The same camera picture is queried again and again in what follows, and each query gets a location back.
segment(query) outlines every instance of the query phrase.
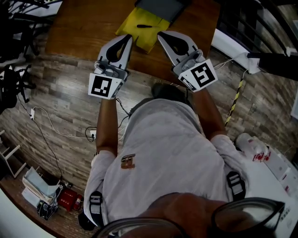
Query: white cable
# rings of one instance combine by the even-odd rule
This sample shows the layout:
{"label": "white cable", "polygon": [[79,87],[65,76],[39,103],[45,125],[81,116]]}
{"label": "white cable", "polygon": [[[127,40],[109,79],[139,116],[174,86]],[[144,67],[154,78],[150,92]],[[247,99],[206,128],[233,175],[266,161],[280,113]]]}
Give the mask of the white cable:
{"label": "white cable", "polygon": [[289,149],[287,149],[284,154],[286,154],[293,146],[291,146]]}
{"label": "white cable", "polygon": [[124,134],[122,135],[122,137],[121,137],[119,140],[122,140],[122,138],[124,137],[125,132],[126,132],[127,125],[126,125],[126,127],[124,127],[122,130],[119,131],[119,132],[121,132],[121,131],[123,131],[123,130],[125,129]]}
{"label": "white cable", "polygon": [[121,131],[123,131],[126,127],[124,127],[123,129],[121,129],[120,131],[118,131],[118,133],[120,133]]}
{"label": "white cable", "polygon": [[[122,140],[122,138],[124,137],[124,135],[125,135],[125,133],[122,135],[122,137],[121,137],[119,140]],[[119,141],[119,140],[118,140],[118,141]]]}
{"label": "white cable", "polygon": [[229,59],[229,60],[227,60],[227,61],[225,61],[225,62],[223,62],[223,63],[219,63],[219,64],[213,66],[214,68],[220,66],[218,69],[215,69],[215,71],[221,69],[222,67],[224,67],[224,66],[226,65],[226,63],[228,63],[228,62],[230,62],[230,61],[232,61],[232,60],[235,60],[236,58],[238,58],[238,57],[239,57],[240,55],[242,55],[242,54],[247,54],[247,52],[242,52],[241,54],[235,56],[235,57],[232,58],[232,59]]}
{"label": "white cable", "polygon": [[244,73],[243,73],[243,75],[242,75],[242,78],[243,78],[243,79],[244,79],[244,75],[245,75],[245,73],[246,73],[247,71],[248,71],[248,69],[244,71]]}
{"label": "white cable", "polygon": [[56,129],[55,129],[55,127],[54,127],[54,125],[53,125],[53,123],[52,123],[52,121],[51,121],[51,119],[50,119],[50,116],[49,116],[49,114],[48,114],[48,112],[45,110],[45,109],[43,109],[42,107],[40,107],[40,106],[35,106],[34,108],[33,108],[33,110],[35,109],[35,108],[40,108],[40,109],[42,109],[42,110],[44,110],[45,112],[46,112],[46,114],[47,114],[47,117],[48,117],[48,119],[50,120],[50,123],[51,123],[51,125],[52,125],[52,128],[54,129],[54,131],[56,132],[56,133],[58,133],[59,135],[61,135],[61,136],[66,136],[66,137],[77,137],[77,138],[82,138],[82,139],[93,139],[92,137],[80,137],[80,136],[74,136],[74,135],[65,135],[65,134],[61,134],[60,132],[58,132],[58,131],[56,131]]}
{"label": "white cable", "polygon": [[261,71],[263,71],[264,73],[268,73],[267,71],[265,71],[264,69],[260,68],[259,66],[257,66]]}

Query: white box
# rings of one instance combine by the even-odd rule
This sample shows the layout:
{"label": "white box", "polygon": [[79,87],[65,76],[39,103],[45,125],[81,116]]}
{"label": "white box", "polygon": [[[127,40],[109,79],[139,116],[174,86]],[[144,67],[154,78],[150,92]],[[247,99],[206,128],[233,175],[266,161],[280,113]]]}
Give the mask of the white box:
{"label": "white box", "polygon": [[40,198],[37,197],[33,192],[31,192],[28,188],[25,188],[22,192],[24,199],[26,199],[31,205],[37,208],[37,205],[40,202]]}
{"label": "white box", "polygon": [[268,166],[277,180],[280,181],[290,168],[288,164],[272,148],[269,148],[268,155],[269,159],[264,160],[264,163]]}
{"label": "white box", "polygon": [[294,197],[298,189],[298,177],[292,169],[289,169],[280,180],[280,184],[290,197]]}

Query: strap buckle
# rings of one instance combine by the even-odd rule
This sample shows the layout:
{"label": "strap buckle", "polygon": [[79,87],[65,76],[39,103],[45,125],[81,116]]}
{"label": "strap buckle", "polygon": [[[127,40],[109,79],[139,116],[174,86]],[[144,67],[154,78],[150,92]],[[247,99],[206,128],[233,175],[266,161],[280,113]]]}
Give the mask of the strap buckle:
{"label": "strap buckle", "polygon": [[102,220],[102,193],[95,191],[90,195],[89,199],[90,205],[89,210],[93,221],[97,224],[98,227],[103,227]]}
{"label": "strap buckle", "polygon": [[227,175],[228,185],[232,190],[234,201],[242,200],[245,197],[245,182],[241,179],[239,173],[229,172]]}

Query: cable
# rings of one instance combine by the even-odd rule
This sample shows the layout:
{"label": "cable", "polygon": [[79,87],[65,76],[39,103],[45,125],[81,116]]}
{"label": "cable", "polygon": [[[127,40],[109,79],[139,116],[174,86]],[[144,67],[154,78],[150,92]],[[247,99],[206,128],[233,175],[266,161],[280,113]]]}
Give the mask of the cable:
{"label": "cable", "polygon": [[57,167],[58,167],[58,169],[60,170],[60,173],[61,173],[60,180],[62,180],[62,178],[63,178],[63,176],[62,176],[62,171],[61,171],[61,169],[60,169],[60,167],[59,167],[59,165],[58,165],[58,160],[57,160],[57,157],[56,157],[55,153],[52,151],[51,147],[48,145],[47,140],[46,140],[46,138],[44,137],[44,135],[43,135],[43,133],[42,133],[40,127],[39,127],[38,124],[36,123],[36,121],[34,121],[34,120],[32,120],[32,121],[37,125],[38,129],[39,129],[40,132],[41,132],[41,135],[42,135],[43,139],[45,140],[45,142],[46,142],[46,144],[47,144],[47,146],[48,146],[48,148],[49,148],[50,151],[53,153],[53,155],[54,155],[54,157],[55,157],[55,159],[56,159]]}
{"label": "cable", "polygon": [[235,60],[236,58],[238,58],[238,57],[239,57],[240,55],[242,55],[242,54],[247,54],[247,52],[242,52],[241,54],[235,56],[235,57],[232,58],[232,59],[229,59],[229,60],[227,60],[227,61],[225,61],[225,62],[223,62],[223,63],[219,63],[219,64],[213,66],[214,68],[220,66],[218,69],[214,69],[214,70],[217,71],[217,70],[221,69],[222,67],[224,67],[224,66],[226,65],[226,63],[228,63],[228,62],[230,62],[230,61],[232,61],[232,60]]}
{"label": "cable", "polygon": [[[126,127],[125,127],[126,128]],[[121,131],[123,131],[125,128],[122,128],[120,131],[118,131],[118,133],[120,133]]]}
{"label": "cable", "polygon": [[283,154],[286,154],[293,146],[291,146],[289,149],[287,149]]}
{"label": "cable", "polygon": [[[126,128],[125,128],[125,129],[126,129]],[[121,137],[119,140],[122,140],[122,138],[124,137],[124,135],[125,135],[125,133],[122,135],[122,137]],[[118,141],[119,141],[119,140],[118,140]]]}
{"label": "cable", "polygon": [[24,105],[20,102],[20,104],[22,105],[22,107],[25,109],[25,111],[28,113],[28,115],[31,117],[31,114],[27,111],[27,109],[24,107]]}
{"label": "cable", "polygon": [[55,129],[55,127],[54,127],[54,125],[53,125],[53,123],[52,123],[52,121],[51,121],[51,119],[50,119],[50,116],[49,116],[48,112],[47,112],[45,109],[43,109],[42,107],[40,107],[40,106],[35,106],[35,107],[33,108],[33,110],[34,110],[35,108],[40,108],[40,109],[42,109],[42,110],[44,110],[44,111],[46,112],[47,117],[48,117],[48,119],[50,120],[50,123],[51,123],[51,125],[52,125],[52,128],[53,128],[54,131],[55,131],[56,133],[58,133],[59,135],[61,135],[61,136],[66,136],[66,137],[77,137],[77,138],[82,138],[82,139],[87,138],[88,140],[89,140],[89,139],[94,139],[94,138],[92,138],[92,137],[87,137],[87,136],[86,136],[86,137],[80,137],[80,136],[74,136],[74,135],[65,135],[65,134],[62,134],[62,133],[56,131],[56,129]]}
{"label": "cable", "polygon": [[122,107],[123,111],[125,111],[125,113],[126,113],[127,115],[130,116],[130,113],[128,113],[128,112],[124,109],[124,107],[122,106],[122,102],[120,101],[120,99],[116,98],[116,101],[120,104],[120,106]]}
{"label": "cable", "polygon": [[86,128],[86,130],[85,130],[85,136],[86,136],[86,138],[87,138],[87,140],[89,141],[89,142],[93,142],[94,141],[94,137],[92,136],[92,140],[89,140],[89,137],[87,137],[87,130],[89,129],[89,128],[96,128],[96,127],[94,127],[94,126],[88,126],[87,128]]}
{"label": "cable", "polygon": [[121,127],[121,125],[122,125],[122,122],[123,122],[123,121],[124,121],[124,119],[126,119],[127,117],[129,117],[129,116],[126,116],[125,118],[123,118],[123,119],[122,119],[122,121],[121,121],[120,125],[118,126],[118,129]]}
{"label": "cable", "polygon": [[241,89],[241,87],[242,87],[242,83],[243,83],[244,75],[245,75],[245,73],[246,73],[247,71],[248,71],[248,70],[245,70],[245,71],[244,71],[244,73],[243,73],[243,75],[242,75],[242,78],[241,78],[241,80],[240,80],[240,82],[239,82],[238,90],[237,90],[237,93],[236,93],[236,95],[235,95],[235,99],[234,99],[233,105],[232,105],[232,107],[231,107],[231,109],[230,109],[229,115],[228,115],[228,117],[227,117],[227,119],[226,119],[226,121],[225,121],[225,123],[224,123],[224,126],[227,126],[229,120],[230,120],[231,117],[232,117],[233,111],[234,111],[234,109],[235,109],[235,105],[236,105],[236,103],[237,103],[237,99],[238,99],[239,94],[240,94],[240,89]]}
{"label": "cable", "polygon": [[[27,109],[24,107],[24,105],[21,103],[19,96],[18,96],[18,99],[19,99],[20,104],[21,104],[22,107],[24,108],[24,110],[28,113],[29,116],[31,116],[30,113],[27,111]],[[38,126],[38,124],[37,124],[34,120],[32,120],[32,121],[37,125],[38,129],[39,129],[40,132],[41,132],[41,135],[42,135],[43,139],[45,140],[45,142],[46,142],[46,144],[47,144],[47,146],[48,146],[48,148],[49,148],[50,151],[53,153],[53,155],[54,155],[54,157],[55,157],[55,160],[56,160],[57,167],[58,167],[58,169],[60,170],[60,173],[61,173],[60,180],[62,180],[62,178],[63,178],[63,176],[62,176],[62,171],[61,171],[61,169],[60,169],[60,167],[59,167],[59,165],[58,165],[58,160],[57,160],[57,157],[56,157],[55,153],[53,152],[53,150],[51,149],[51,147],[48,145],[47,140],[46,140],[46,138],[44,137],[44,135],[43,135],[43,133],[42,133],[40,127]]]}
{"label": "cable", "polygon": [[265,71],[264,69],[260,68],[259,66],[257,66],[261,71],[263,71],[264,73],[268,73],[267,71]]}

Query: shirt logo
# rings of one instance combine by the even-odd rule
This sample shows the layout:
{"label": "shirt logo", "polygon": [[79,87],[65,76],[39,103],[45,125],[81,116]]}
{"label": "shirt logo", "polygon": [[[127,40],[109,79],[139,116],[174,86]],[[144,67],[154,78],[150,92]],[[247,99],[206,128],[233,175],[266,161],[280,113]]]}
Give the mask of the shirt logo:
{"label": "shirt logo", "polygon": [[134,169],[135,164],[133,163],[133,159],[135,154],[126,155],[121,159],[121,168],[122,169]]}

